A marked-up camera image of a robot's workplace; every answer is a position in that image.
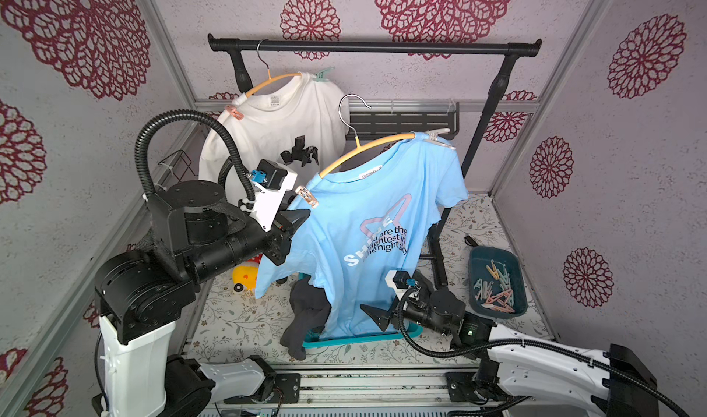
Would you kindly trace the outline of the pink clothespin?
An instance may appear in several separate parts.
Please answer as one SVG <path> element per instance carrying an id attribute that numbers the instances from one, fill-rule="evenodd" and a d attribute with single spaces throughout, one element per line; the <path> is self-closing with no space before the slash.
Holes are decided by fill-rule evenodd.
<path id="1" fill-rule="evenodd" d="M 236 118 L 239 121 L 244 119 L 244 114 L 239 111 L 239 108 L 237 106 L 234 106 L 232 104 L 228 104 L 225 107 L 225 111 L 228 112 L 232 117 Z"/>

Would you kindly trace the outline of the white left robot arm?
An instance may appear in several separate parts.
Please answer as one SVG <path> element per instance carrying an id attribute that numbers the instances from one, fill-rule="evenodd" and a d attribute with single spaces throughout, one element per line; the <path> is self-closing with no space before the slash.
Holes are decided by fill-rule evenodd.
<path id="1" fill-rule="evenodd" d="M 181 181 L 156 188 L 148 166 L 149 145 L 169 124 L 208 126 L 226 147 L 226 169 L 235 172 L 245 201 L 226 198 L 226 181 Z M 253 402 L 286 396 L 276 371 L 261 357 L 231 364 L 202 364 L 169 353 L 182 310 L 205 282 L 257 255 L 282 264 L 309 210 L 281 206 L 290 188 L 287 169 L 265 162 L 256 183 L 228 130 L 206 113 L 182 109 L 160 113 L 139 132 L 134 163 L 151 226 L 135 249 L 105 262 L 94 279 L 101 334 L 94 351 L 100 416 L 197 416 L 225 400 Z"/>

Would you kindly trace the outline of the peach beige clothespin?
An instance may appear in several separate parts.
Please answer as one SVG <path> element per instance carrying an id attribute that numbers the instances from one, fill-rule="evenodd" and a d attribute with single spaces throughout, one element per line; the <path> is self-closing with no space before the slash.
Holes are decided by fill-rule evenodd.
<path id="1" fill-rule="evenodd" d="M 298 186 L 295 193 L 300 196 L 311 208 L 317 208 L 319 206 L 318 199 L 307 187 Z"/>

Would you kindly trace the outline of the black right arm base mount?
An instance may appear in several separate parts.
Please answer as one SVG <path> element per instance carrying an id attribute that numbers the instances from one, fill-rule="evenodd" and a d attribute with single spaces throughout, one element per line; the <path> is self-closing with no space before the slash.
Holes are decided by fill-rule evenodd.
<path id="1" fill-rule="evenodd" d="M 482 360 L 476 370 L 447 372 L 445 379 L 450 401 L 484 405 L 508 400 L 510 395 L 499 386 L 499 367 L 496 362 Z"/>

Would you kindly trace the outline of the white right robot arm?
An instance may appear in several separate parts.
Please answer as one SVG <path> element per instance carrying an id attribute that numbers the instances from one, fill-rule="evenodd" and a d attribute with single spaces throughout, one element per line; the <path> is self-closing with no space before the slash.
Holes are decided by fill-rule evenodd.
<path id="1" fill-rule="evenodd" d="M 414 283 L 396 291 L 388 310 L 368 305 L 362 310 L 381 330 L 394 326 L 420 354 L 477 359 L 471 416 L 500 416 L 536 399 L 590 416 L 657 416 L 660 406 L 686 415 L 658 390 L 635 354 L 620 345 L 602 352 L 531 338 L 471 314 L 446 289 Z"/>

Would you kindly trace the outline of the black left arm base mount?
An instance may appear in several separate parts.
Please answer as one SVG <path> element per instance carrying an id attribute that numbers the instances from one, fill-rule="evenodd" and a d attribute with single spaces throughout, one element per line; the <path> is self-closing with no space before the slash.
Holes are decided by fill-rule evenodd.
<path id="1" fill-rule="evenodd" d="M 273 369 L 261 356 L 250 356 L 263 374 L 256 391 L 248 396 L 251 402 L 272 404 L 295 404 L 299 402 L 302 376 L 299 373 L 281 372 Z"/>

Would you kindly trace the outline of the light blue t-shirt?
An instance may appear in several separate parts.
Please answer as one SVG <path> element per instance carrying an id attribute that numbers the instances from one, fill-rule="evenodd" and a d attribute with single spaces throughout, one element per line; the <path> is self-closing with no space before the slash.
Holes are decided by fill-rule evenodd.
<path id="1" fill-rule="evenodd" d="M 455 148 L 425 133 L 354 169 L 315 176 L 306 188 L 318 205 L 283 264 L 261 260 L 254 295 L 264 297 L 273 282 L 293 273 L 309 275 L 331 306 L 325 339 L 378 334 L 360 307 L 391 305 L 388 272 L 414 272 L 442 209 L 469 197 Z"/>

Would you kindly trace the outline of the wooden hanger with metal hook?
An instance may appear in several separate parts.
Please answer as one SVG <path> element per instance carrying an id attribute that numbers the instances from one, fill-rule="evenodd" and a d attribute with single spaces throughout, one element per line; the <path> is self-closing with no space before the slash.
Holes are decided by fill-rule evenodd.
<path id="1" fill-rule="evenodd" d="M 245 93 L 245 96 L 246 96 L 247 98 L 250 98 L 250 97 L 254 96 L 254 95 L 255 95 L 256 93 L 258 93 L 259 91 L 262 91 L 262 90 L 265 89 L 266 87 L 268 87 L 268 86 L 270 86 L 270 85 L 272 85 L 272 84 L 274 84 L 274 83 L 276 83 L 276 82 L 278 82 L 278 81 L 285 80 L 285 79 L 289 79 L 289 78 L 302 77 L 302 73 L 301 73 L 301 72 L 286 73 L 286 74 L 279 75 L 279 76 L 273 76 L 273 75 L 272 75 L 272 69 L 270 68 L 270 65 L 269 65 L 269 64 L 263 59 L 263 57 L 261 56 L 261 47 L 262 47 L 263 44 L 266 43 L 266 42 L 268 42 L 268 39 L 263 39 L 263 40 L 259 41 L 259 43 L 258 43 L 257 46 L 256 46 L 256 54 L 257 54 L 257 56 L 258 56 L 259 61 L 266 67 L 267 80 L 261 82 L 260 84 L 258 84 L 258 85 L 256 85 L 256 86 L 253 86 L 251 89 L 249 89 L 249 90 Z"/>

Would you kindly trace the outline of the mint green clothespin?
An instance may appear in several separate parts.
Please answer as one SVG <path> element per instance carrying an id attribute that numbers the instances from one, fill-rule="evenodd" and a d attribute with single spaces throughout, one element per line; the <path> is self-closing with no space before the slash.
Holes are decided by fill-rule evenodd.
<path id="1" fill-rule="evenodd" d="M 312 75 L 312 80 L 315 82 L 331 82 L 330 74 L 334 67 L 326 67 Z"/>

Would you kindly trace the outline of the white clothespin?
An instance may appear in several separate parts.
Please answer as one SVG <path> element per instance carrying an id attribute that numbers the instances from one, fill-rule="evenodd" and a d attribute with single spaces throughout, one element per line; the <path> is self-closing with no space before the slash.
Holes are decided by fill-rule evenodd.
<path id="1" fill-rule="evenodd" d="M 442 148 L 455 150 L 456 148 L 445 139 L 445 135 L 449 135 L 450 133 L 451 130 L 448 127 L 427 131 L 425 133 L 427 135 L 426 142 L 435 146 L 441 146 Z"/>

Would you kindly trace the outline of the white t-shirt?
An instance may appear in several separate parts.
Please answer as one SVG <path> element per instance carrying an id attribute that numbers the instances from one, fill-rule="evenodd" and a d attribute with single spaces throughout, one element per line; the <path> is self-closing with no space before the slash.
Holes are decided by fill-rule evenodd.
<path id="1" fill-rule="evenodd" d="M 338 116 L 342 96 L 333 82 L 315 82 L 312 74 L 302 73 L 270 94 L 233 100 L 243 120 L 224 110 L 217 121 L 234 139 L 249 172 L 268 159 L 289 166 L 298 174 L 296 185 L 306 185 L 344 155 L 349 128 Z"/>

